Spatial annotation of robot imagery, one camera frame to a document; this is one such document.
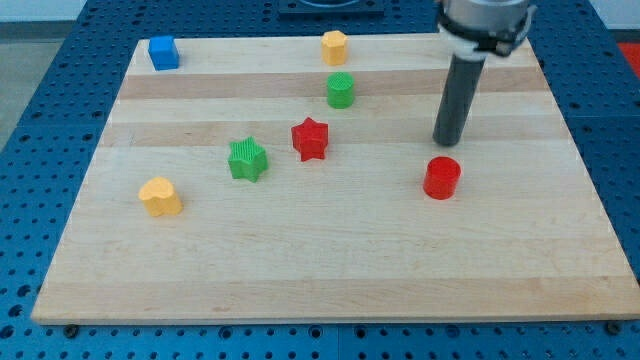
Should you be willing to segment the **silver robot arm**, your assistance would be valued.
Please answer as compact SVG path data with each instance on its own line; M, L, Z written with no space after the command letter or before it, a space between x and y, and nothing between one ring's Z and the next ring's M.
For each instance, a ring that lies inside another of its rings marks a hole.
M526 39L537 7L529 0L442 0L437 24L454 55L509 57Z

